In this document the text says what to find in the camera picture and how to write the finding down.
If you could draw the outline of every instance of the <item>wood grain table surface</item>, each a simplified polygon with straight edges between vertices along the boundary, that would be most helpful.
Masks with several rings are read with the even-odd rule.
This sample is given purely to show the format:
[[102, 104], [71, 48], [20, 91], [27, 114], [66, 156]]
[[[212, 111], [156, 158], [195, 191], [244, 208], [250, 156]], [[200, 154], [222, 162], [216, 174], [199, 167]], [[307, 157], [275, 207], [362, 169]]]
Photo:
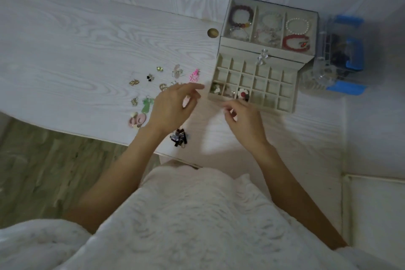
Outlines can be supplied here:
[[[170, 84], [176, 64], [200, 69], [208, 85], [221, 24], [98, 0], [0, 0], [0, 110], [17, 119], [75, 135], [128, 145], [127, 125], [142, 99]], [[164, 68], [157, 72], [156, 67]], [[146, 76], [155, 76], [148, 82]], [[130, 86], [129, 81], [140, 83]], [[269, 194], [256, 162], [236, 141], [220, 105], [206, 99], [191, 118], [185, 148], [166, 138], [158, 154], [213, 167], [232, 177], [249, 173]], [[130, 101], [138, 96], [139, 104]], [[268, 139], [317, 205], [341, 230], [343, 102], [298, 92], [295, 113], [262, 113]]]

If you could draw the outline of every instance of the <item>green earring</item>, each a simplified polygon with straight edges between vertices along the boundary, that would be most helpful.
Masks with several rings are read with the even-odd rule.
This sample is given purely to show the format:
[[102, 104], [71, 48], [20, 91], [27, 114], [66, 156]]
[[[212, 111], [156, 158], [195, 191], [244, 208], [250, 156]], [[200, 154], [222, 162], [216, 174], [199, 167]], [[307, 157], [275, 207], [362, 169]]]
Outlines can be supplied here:
[[153, 103], [154, 103], [154, 99], [153, 99], [153, 98], [145, 98], [145, 99], [143, 100], [144, 106], [143, 106], [141, 112], [142, 112], [142, 113], [148, 113], [148, 112], [149, 112], [149, 109], [150, 109], [150, 106], [151, 106], [151, 104], [153, 105]]

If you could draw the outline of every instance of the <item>jewelry box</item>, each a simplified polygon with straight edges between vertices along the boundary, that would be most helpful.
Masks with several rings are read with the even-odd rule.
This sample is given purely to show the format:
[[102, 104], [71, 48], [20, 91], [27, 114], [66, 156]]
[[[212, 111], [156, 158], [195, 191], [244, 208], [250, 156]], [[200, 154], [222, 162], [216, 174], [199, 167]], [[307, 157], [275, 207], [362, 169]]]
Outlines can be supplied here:
[[230, 0], [208, 98], [244, 98], [292, 113], [298, 71], [316, 52], [318, 13], [258, 0]]

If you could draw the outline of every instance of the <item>pearl bracelet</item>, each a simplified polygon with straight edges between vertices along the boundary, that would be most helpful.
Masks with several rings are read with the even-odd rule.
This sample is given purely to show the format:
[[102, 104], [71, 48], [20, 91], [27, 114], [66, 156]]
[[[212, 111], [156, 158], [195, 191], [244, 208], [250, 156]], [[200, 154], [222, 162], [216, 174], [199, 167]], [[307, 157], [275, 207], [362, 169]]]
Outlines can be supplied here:
[[[293, 31], [288, 27], [288, 26], [290, 25], [290, 23], [291, 23], [293, 20], [301, 20], [301, 21], [305, 22], [305, 23], [306, 23], [306, 30], [305, 30], [304, 32], [302, 32], [302, 33], [293, 32]], [[299, 17], [290, 18], [290, 19], [287, 20], [287, 22], [286, 22], [286, 29], [287, 29], [290, 33], [292, 33], [292, 34], [298, 34], [298, 35], [306, 34], [306, 33], [309, 31], [309, 21], [307, 21], [306, 19], [303, 19], [303, 18], [299, 18]]]

